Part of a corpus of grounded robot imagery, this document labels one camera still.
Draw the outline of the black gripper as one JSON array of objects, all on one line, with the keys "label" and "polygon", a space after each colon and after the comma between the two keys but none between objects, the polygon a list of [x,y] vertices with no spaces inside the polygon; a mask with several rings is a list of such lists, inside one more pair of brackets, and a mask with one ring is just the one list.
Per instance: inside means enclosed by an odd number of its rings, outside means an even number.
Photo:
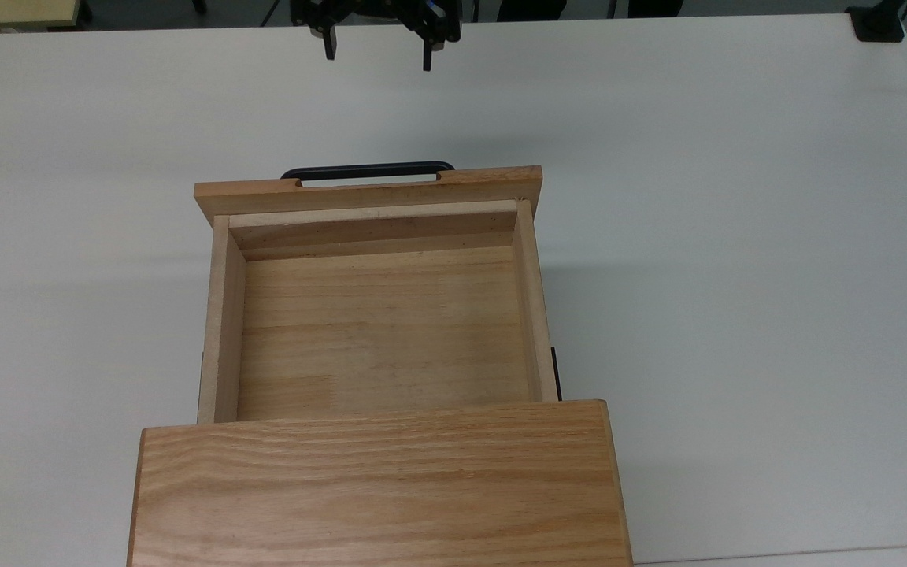
[{"label": "black gripper", "polygon": [[323,37],[325,57],[337,57],[335,26],[350,15],[396,20],[424,41],[425,72],[432,70],[433,44],[460,42],[461,1],[291,1],[292,24]]}]

